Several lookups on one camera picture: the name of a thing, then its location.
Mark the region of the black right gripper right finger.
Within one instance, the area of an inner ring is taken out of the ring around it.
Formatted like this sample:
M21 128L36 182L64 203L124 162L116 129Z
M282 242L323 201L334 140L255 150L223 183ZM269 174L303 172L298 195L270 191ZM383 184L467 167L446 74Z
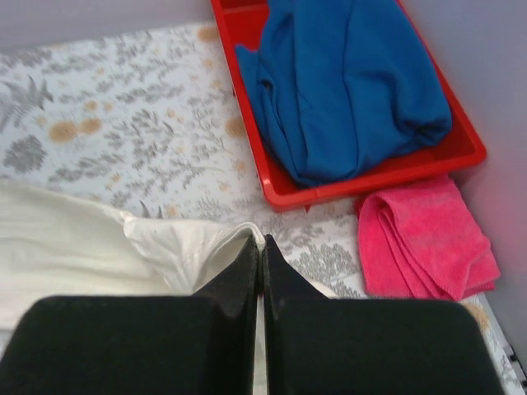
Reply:
M271 394L500 394L479 326L440 300L333 299L265 239Z

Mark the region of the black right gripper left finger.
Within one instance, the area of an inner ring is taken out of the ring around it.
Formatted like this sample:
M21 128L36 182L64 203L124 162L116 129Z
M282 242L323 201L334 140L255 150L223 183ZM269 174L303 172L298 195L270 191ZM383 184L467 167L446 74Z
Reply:
M22 316L4 394L249 394L259 250L189 296L53 296Z

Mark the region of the cream t shirt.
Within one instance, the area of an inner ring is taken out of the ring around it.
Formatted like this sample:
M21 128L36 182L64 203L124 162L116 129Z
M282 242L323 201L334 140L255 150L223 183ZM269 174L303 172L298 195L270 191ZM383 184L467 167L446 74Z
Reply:
M53 296L192 295L254 238L259 269L249 394L271 394L262 284L266 237L250 222L139 218L97 202L4 182L1 328L11 340L31 306Z

